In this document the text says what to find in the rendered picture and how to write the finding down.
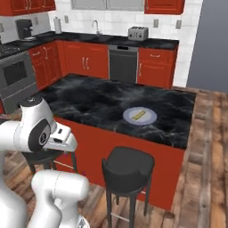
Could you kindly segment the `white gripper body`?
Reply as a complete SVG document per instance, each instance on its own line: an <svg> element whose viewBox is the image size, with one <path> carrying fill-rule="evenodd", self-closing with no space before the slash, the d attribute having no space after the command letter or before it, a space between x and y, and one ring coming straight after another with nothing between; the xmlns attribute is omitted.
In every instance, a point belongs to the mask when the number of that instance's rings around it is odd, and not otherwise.
<svg viewBox="0 0 228 228"><path fill-rule="evenodd" d="M74 152L77 148L77 140L73 134L69 134L66 142L53 142L51 140L48 140L45 148L59 151Z"/></svg>

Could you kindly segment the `yellow butter stick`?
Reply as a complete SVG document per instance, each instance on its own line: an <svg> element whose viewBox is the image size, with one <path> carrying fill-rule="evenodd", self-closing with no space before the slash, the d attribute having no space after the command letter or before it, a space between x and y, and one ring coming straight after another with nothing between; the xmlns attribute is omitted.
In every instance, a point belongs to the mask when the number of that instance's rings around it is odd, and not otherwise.
<svg viewBox="0 0 228 228"><path fill-rule="evenodd" d="M146 113L145 110L141 110L139 113L137 113L136 115L132 116L132 120L137 120L137 119L141 118L145 113Z"/></svg>

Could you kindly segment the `pale blue round plate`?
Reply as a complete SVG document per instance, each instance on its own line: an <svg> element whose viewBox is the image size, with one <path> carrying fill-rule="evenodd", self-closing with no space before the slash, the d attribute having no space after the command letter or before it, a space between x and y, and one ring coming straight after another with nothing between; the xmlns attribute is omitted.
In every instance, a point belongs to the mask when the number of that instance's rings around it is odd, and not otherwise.
<svg viewBox="0 0 228 228"><path fill-rule="evenodd" d="M141 110L145 110L146 113L137 120L132 120L132 116L139 113ZM145 107L133 107L125 110L123 112L123 119L128 122L129 124L135 125L135 126L146 126L149 124L154 123L158 118L158 115L155 111L145 108Z"/></svg>

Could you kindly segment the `black round bar stool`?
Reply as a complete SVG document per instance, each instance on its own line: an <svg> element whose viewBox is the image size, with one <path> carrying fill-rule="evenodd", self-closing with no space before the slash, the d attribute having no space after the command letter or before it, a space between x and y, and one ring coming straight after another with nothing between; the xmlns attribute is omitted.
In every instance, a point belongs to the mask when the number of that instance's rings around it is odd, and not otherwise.
<svg viewBox="0 0 228 228"><path fill-rule="evenodd" d="M54 149L42 149L37 152L23 152L22 155L28 162L31 173L36 173L35 165L42 165L44 169L56 169L54 161L64 154L64 151Z"/></svg>
<svg viewBox="0 0 228 228"><path fill-rule="evenodd" d="M154 167L155 159L150 154L123 146L115 147L106 159L102 159L109 228L112 228L112 194L116 195L117 203L120 197L130 199L129 228L134 228L136 198L146 189L143 214L147 214Z"/></svg>

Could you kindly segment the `red island with black top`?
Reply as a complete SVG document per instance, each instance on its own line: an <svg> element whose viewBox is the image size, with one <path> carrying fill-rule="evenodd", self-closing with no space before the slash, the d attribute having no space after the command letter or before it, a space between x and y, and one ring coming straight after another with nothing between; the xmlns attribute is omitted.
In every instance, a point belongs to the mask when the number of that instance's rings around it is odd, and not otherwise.
<svg viewBox="0 0 228 228"><path fill-rule="evenodd" d="M151 205L169 210L187 149L196 94L68 74L39 92L54 118L77 138L77 170L103 186L102 159L116 146L144 151L155 159ZM157 120L135 126L123 112L145 107Z"/></svg>

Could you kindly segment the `grey oven with hob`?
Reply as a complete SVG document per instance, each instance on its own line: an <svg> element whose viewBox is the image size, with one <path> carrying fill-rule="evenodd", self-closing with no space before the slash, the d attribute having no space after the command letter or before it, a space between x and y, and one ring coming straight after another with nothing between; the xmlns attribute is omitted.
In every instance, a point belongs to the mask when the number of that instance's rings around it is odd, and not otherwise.
<svg viewBox="0 0 228 228"><path fill-rule="evenodd" d="M16 111L22 100L36 92L36 74L29 52L0 45L0 102L4 113Z"/></svg>

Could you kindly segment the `red base cupboard run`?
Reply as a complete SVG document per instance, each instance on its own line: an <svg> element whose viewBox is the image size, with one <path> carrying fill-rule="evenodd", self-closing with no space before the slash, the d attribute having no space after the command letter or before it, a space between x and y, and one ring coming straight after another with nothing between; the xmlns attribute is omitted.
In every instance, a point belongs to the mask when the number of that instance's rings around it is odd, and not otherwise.
<svg viewBox="0 0 228 228"><path fill-rule="evenodd" d="M177 48L174 50L140 48L137 83L171 88L175 73Z"/></svg>
<svg viewBox="0 0 228 228"><path fill-rule="evenodd" d="M69 73L109 78L108 46L75 41L56 41L63 76Z"/></svg>
<svg viewBox="0 0 228 228"><path fill-rule="evenodd" d="M42 90L61 78L57 44L50 42L28 50L35 71L37 88Z"/></svg>

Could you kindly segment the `grey dishwasher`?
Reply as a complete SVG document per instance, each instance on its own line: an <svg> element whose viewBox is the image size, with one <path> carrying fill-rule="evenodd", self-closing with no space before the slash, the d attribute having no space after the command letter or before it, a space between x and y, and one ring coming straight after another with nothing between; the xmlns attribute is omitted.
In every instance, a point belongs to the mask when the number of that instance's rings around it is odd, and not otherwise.
<svg viewBox="0 0 228 228"><path fill-rule="evenodd" d="M109 45L109 77L127 83L136 83L138 48Z"/></svg>

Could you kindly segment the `white paper towel roll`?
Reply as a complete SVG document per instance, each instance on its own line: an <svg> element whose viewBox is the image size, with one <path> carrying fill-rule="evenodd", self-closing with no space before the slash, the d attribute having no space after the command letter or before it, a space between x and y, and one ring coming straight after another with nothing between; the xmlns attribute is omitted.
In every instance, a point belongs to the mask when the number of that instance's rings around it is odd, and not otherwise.
<svg viewBox="0 0 228 228"><path fill-rule="evenodd" d="M53 19L54 29L56 34L61 34L61 20L58 17Z"/></svg>

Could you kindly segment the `silver sink tap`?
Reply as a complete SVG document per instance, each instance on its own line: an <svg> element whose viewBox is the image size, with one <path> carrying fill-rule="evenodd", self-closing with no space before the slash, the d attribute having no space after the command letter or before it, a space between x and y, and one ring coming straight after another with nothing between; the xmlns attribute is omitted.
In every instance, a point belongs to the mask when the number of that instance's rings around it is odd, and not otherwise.
<svg viewBox="0 0 228 228"><path fill-rule="evenodd" d="M101 35L101 31L99 30L99 25L97 20L93 20L92 22L92 27L96 27L96 35L99 36Z"/></svg>

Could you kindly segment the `black coffee machine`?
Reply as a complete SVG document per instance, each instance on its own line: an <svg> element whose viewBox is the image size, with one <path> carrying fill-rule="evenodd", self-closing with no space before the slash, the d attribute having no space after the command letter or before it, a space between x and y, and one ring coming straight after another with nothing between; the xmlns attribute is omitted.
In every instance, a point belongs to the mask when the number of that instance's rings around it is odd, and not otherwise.
<svg viewBox="0 0 228 228"><path fill-rule="evenodd" d="M31 41L35 39L35 37L33 37L31 34L31 27L32 21L30 19L16 20L16 28L21 41Z"/></svg>

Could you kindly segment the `silver toaster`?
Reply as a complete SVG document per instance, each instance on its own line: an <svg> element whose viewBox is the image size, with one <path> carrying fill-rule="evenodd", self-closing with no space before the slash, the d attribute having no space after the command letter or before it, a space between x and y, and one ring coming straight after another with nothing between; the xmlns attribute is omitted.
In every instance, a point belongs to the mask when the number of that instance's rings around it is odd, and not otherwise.
<svg viewBox="0 0 228 228"><path fill-rule="evenodd" d="M149 37L147 27L131 27L128 30L128 39L131 41L144 41Z"/></svg>

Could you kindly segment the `grey window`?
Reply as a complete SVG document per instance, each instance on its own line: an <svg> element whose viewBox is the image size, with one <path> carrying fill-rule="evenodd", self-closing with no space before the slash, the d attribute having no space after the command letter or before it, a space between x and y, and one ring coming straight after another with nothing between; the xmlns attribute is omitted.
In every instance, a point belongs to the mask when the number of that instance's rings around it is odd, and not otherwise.
<svg viewBox="0 0 228 228"><path fill-rule="evenodd" d="M144 9L144 0L70 0L73 10L133 11Z"/></svg>

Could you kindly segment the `red wall cupboard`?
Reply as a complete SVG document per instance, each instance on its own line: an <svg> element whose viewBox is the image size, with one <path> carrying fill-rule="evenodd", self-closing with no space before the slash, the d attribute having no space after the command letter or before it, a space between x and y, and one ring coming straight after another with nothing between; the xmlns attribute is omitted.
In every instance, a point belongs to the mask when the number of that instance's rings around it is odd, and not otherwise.
<svg viewBox="0 0 228 228"><path fill-rule="evenodd" d="M0 0L0 16L48 12L54 9L54 0Z"/></svg>
<svg viewBox="0 0 228 228"><path fill-rule="evenodd" d="M144 13L180 15L184 3L185 0L144 0Z"/></svg>

